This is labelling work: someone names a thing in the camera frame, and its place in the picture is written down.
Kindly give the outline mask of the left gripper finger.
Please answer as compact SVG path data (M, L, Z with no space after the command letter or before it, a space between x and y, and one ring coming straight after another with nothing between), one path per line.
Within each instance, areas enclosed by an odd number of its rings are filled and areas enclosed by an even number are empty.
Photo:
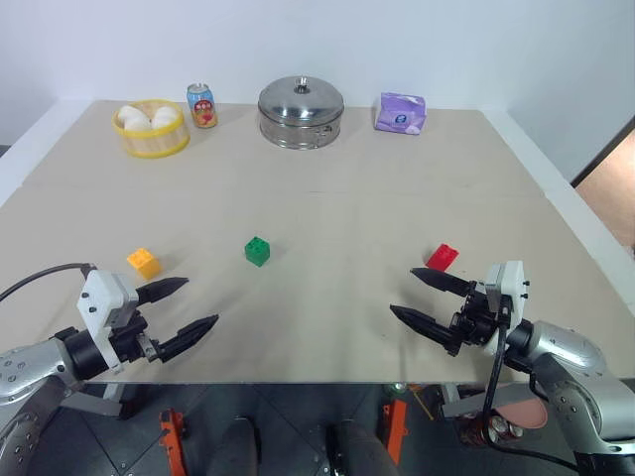
M160 343L156 339L151 339L150 349L154 353L147 357L149 362L160 360L166 363L188 349L195 346L218 322L219 315L214 314L204 318L197 319L187 326L178 330L177 334L164 343Z
M138 306L166 298L175 293L189 281L190 280L188 278L171 277L148 283L136 290L138 296Z

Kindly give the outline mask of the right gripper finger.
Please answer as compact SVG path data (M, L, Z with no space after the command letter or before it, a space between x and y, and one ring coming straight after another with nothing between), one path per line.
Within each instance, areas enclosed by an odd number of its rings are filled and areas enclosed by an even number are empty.
M413 308L391 304L395 316L416 333L441 345L448 354L457 353L456 334L448 327L438 324L432 317Z
M442 292L450 292L465 298L471 289L471 283L443 271L430 268L413 268L411 273L423 283Z

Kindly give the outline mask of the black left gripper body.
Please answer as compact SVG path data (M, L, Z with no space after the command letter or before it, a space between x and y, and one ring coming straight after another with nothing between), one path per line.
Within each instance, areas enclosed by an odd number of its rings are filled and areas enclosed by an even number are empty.
M141 312L134 310L127 324L111 331L109 343L119 362L134 362L140 358L152 362L155 359L155 346L145 334L147 327Z

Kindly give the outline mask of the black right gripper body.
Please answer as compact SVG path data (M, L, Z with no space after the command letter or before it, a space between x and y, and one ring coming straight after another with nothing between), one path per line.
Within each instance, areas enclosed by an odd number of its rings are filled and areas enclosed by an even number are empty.
M462 344L484 346L497 329L496 313L489 309L484 286L476 281L451 280L448 290L465 301L452 316L447 353L457 354Z

